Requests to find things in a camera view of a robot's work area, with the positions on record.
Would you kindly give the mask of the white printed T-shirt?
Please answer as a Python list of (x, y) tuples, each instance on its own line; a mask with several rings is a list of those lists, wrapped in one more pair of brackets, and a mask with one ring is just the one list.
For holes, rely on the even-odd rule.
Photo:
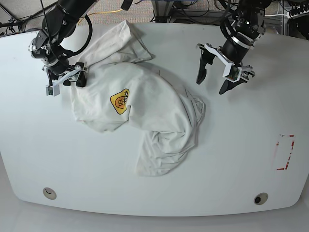
[(134, 27), (123, 21), (80, 54), (87, 83), (71, 88), (77, 121), (98, 132), (125, 123), (144, 131), (136, 164), (140, 176), (165, 175), (185, 160), (205, 113), (199, 97), (140, 65), (151, 59)]

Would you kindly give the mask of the red tape rectangle marking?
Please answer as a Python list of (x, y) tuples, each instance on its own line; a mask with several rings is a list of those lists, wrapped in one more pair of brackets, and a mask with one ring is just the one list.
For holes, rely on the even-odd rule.
[(273, 167), (276, 171), (287, 170), (293, 153), (295, 135), (280, 134), (275, 147)]

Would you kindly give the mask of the white power strip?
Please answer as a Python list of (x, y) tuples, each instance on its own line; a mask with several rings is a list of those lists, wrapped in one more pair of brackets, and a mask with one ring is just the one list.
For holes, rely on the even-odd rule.
[(307, 16), (309, 14), (309, 9), (308, 8), (293, 8), (289, 11), (287, 17), (289, 19), (296, 19), (299, 17)]

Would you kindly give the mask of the aluminium frame stand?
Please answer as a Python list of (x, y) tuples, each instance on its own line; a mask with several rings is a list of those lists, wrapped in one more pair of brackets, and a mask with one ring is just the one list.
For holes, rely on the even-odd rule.
[(151, 22), (167, 23), (170, 19), (170, 12), (174, 5), (174, 0), (152, 0), (154, 18)]

